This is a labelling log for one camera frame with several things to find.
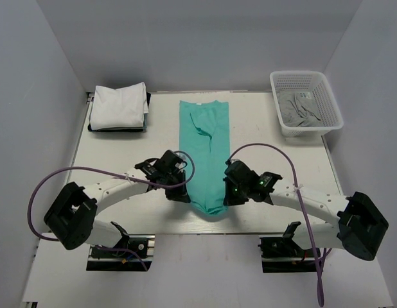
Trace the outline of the teal t-shirt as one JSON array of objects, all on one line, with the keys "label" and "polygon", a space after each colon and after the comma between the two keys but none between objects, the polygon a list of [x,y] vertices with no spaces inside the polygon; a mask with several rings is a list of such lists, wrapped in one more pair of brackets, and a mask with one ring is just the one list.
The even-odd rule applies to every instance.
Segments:
[{"label": "teal t-shirt", "polygon": [[207,216],[227,210],[224,205],[224,171],[230,156],[228,102],[189,103],[179,105],[179,149],[193,159],[195,172],[186,184],[193,208]]}]

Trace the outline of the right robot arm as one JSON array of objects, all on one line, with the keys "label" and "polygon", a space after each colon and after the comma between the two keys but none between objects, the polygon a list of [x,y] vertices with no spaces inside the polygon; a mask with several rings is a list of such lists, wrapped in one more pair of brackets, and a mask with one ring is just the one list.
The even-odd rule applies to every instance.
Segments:
[{"label": "right robot arm", "polygon": [[297,187],[281,175],[258,175],[240,160],[227,162],[225,170],[227,206],[252,200],[287,207],[321,219],[320,224],[291,222],[278,246],[296,256],[314,243],[317,248],[343,249],[354,257],[375,259],[389,223],[370,197],[362,192],[352,196],[331,195],[307,187]]}]

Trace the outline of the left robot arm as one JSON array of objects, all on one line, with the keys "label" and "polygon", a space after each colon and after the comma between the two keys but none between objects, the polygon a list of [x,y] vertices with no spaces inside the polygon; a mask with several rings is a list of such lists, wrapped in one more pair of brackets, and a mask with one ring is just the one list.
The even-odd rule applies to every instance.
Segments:
[{"label": "left robot arm", "polygon": [[114,221],[97,220],[107,208],[133,196],[164,189],[168,200],[190,202],[186,184],[188,155],[167,150],[160,158],[148,158],[127,172],[92,185],[66,184],[44,216],[44,222],[66,250],[82,244],[105,248],[115,256],[128,250],[130,236]]}]

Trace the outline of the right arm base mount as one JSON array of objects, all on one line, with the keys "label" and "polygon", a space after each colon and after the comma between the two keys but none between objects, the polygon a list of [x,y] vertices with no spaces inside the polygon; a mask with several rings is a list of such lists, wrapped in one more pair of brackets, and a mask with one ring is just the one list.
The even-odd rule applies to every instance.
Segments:
[{"label": "right arm base mount", "polygon": [[292,239],[260,237],[261,264],[264,273],[314,273],[313,250],[300,248]]}]

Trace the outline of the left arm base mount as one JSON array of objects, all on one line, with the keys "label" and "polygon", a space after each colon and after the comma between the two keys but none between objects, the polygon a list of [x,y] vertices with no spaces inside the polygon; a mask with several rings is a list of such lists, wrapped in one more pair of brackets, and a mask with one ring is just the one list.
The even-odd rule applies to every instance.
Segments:
[{"label": "left arm base mount", "polygon": [[126,250],[113,252],[91,245],[87,271],[145,272],[152,265],[155,247],[154,235],[132,235]]}]

